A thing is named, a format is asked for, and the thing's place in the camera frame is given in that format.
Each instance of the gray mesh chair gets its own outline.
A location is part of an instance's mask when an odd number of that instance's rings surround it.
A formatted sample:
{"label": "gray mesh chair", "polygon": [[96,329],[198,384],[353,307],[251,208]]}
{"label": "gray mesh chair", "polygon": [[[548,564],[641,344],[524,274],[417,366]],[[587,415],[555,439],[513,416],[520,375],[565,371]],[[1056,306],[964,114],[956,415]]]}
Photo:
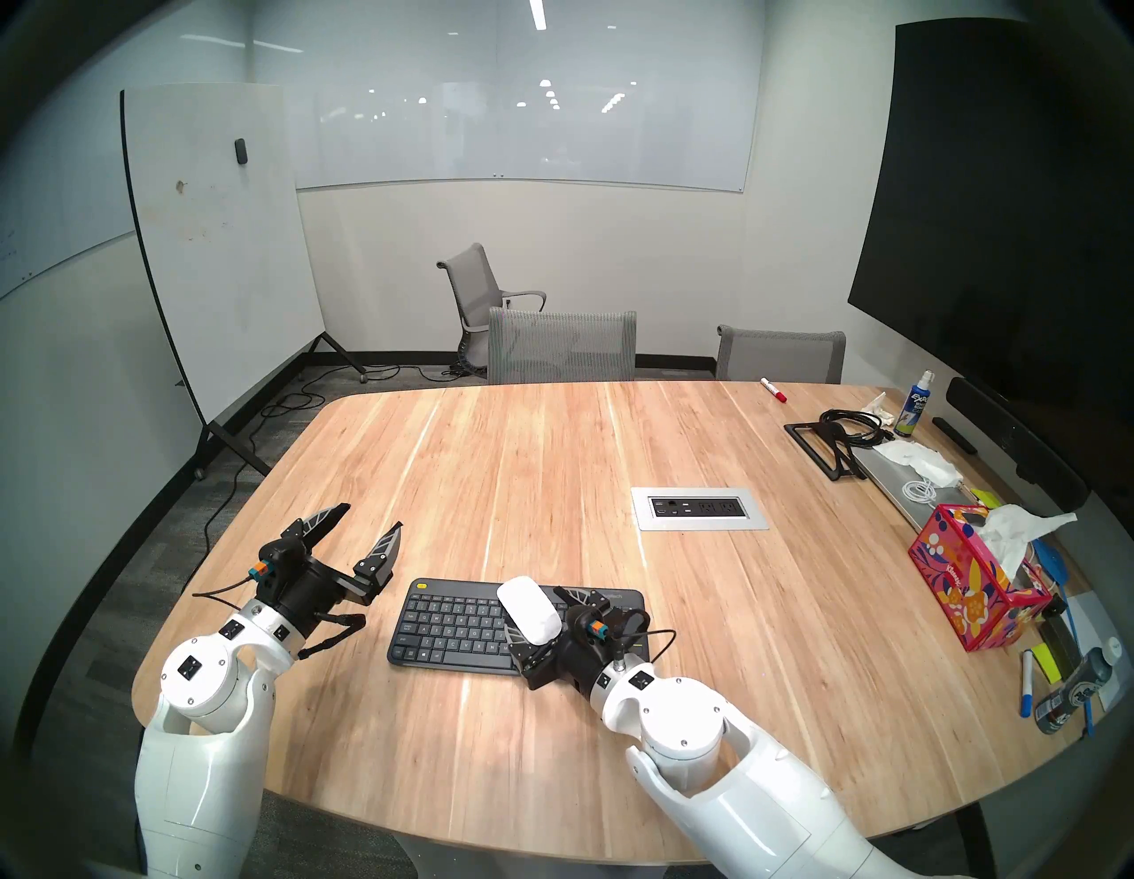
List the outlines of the gray mesh chair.
{"label": "gray mesh chair", "polygon": [[480,244],[473,244],[451,260],[442,260],[437,268],[445,269],[449,274],[452,296],[457,301],[462,329],[457,362],[467,372],[483,377],[489,363],[489,309],[503,307],[505,296],[539,296],[540,311],[543,311],[548,295],[542,290],[501,290]]}
{"label": "gray mesh chair", "polygon": [[637,313],[489,309],[489,384],[634,381]]}
{"label": "gray mesh chair", "polygon": [[738,330],[721,324],[717,378],[721,381],[843,382],[847,337],[841,332]]}

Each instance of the blue spray bottle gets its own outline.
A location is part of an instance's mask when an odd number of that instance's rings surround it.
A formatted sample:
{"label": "blue spray bottle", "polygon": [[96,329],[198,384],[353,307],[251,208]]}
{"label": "blue spray bottle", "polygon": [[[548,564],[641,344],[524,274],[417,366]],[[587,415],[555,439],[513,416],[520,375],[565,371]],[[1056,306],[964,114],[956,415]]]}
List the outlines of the blue spray bottle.
{"label": "blue spray bottle", "polygon": [[906,397],[906,405],[902,407],[902,414],[898,415],[898,421],[894,425],[894,432],[900,437],[908,437],[914,432],[914,428],[917,426],[917,419],[921,417],[922,411],[925,408],[925,403],[929,400],[929,384],[933,381],[933,373],[925,370],[922,373],[921,380],[909,389],[909,396]]}

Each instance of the sticky note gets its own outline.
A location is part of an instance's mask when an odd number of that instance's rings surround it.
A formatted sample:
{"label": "sticky note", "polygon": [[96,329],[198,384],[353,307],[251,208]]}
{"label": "sticky note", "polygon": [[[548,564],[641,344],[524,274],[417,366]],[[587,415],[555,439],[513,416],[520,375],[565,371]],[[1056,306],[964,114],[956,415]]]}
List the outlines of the sticky note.
{"label": "sticky note", "polygon": [[1040,668],[1043,669],[1043,676],[1048,679],[1049,684],[1058,684],[1063,681],[1063,675],[1059,674],[1059,667],[1056,665],[1055,657],[1051,656],[1051,650],[1047,644],[1036,644],[1033,646],[1032,656],[1035,657],[1035,661],[1040,664]]}
{"label": "sticky note", "polygon": [[997,507],[1004,506],[1004,501],[997,497],[995,491],[988,491],[985,489],[970,489],[976,499],[983,504],[989,509],[996,509]]}

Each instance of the tissue box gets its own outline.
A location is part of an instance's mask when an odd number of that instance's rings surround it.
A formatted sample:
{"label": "tissue box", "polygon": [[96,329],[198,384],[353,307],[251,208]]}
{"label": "tissue box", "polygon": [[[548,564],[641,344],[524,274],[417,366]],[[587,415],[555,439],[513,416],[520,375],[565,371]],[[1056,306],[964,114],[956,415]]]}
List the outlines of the tissue box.
{"label": "tissue box", "polygon": [[965,650],[1004,646],[1019,637],[1027,620],[1039,616],[1051,593],[1023,566],[1009,583],[965,519],[966,513],[987,516],[988,509],[939,505],[909,547],[909,557],[941,602]]}

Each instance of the conference table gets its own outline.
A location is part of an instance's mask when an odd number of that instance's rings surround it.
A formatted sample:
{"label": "conference table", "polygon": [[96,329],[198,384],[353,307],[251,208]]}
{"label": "conference table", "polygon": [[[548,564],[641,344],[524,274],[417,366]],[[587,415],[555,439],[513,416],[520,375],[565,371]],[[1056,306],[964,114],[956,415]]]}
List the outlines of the conference table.
{"label": "conference table", "polygon": [[[678,631],[659,673],[722,693],[819,772],[866,836],[955,811],[1075,741],[1081,718],[1047,736],[1018,717],[1018,652],[1034,632],[966,653],[906,555],[913,527],[872,482],[829,481],[784,430],[860,408],[882,389],[781,390],[787,404],[758,383],[714,381],[482,386],[328,404],[151,645],[134,681],[138,720],[153,713],[170,650],[227,618],[191,592],[240,580],[290,522],[347,501],[316,557],[349,570],[400,519],[400,558],[364,609],[366,627],[279,679],[265,780],[327,812],[456,846],[703,860],[633,781],[624,758],[633,739],[607,730],[573,687],[531,692],[518,677],[391,666],[387,648],[417,577],[528,574],[640,590],[654,626]],[[931,425],[917,439],[970,484],[1006,491]],[[640,532],[631,488],[643,485],[744,487],[770,527]],[[239,605],[253,593],[249,584],[226,598]],[[311,643],[335,631],[322,624]]]}

